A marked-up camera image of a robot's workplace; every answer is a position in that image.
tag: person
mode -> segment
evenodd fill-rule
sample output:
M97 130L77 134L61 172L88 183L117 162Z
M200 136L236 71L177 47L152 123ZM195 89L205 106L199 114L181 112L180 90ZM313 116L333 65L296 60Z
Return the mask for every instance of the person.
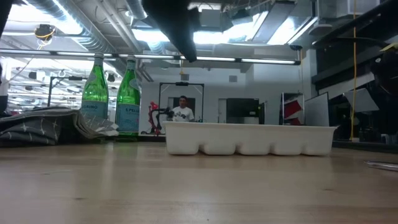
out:
M186 96L180 96L180 106L173 109L174 116L173 121L179 122L194 122L195 117L192 110L187 107L188 98Z

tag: bottle cap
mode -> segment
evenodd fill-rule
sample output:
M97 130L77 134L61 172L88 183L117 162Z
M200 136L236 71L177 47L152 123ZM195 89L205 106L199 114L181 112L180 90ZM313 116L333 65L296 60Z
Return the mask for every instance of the bottle cap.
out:
M95 54L94 54L94 58L96 58L96 57L99 57L99 58L104 59L104 54L102 54L102 53L95 53Z
M135 58L134 55L129 55L129 56L127 56L127 60L133 60L133 61L135 61L136 58Z

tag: green glass bottle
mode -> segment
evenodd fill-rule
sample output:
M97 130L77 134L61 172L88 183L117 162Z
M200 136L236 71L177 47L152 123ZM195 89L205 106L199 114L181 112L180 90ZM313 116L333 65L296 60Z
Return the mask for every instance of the green glass bottle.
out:
M127 58L127 69L116 100L116 124L122 136L138 136L140 91L136 78L134 57Z
M83 114L107 119L109 93L104 76L103 62L104 54L95 53L94 67L83 90L80 111Z

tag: table surface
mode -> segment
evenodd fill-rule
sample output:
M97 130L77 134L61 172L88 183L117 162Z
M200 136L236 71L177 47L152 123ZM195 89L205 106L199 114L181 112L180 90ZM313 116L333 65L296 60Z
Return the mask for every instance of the table surface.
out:
M0 149L0 223L398 223L398 172L330 157L170 156L164 143Z

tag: folded cloth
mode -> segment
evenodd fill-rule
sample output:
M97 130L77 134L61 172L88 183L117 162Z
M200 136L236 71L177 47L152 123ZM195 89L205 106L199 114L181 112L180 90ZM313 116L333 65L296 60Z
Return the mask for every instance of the folded cloth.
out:
M80 110L49 107L0 119L0 146L21 143L55 145L105 136L117 136L118 126Z

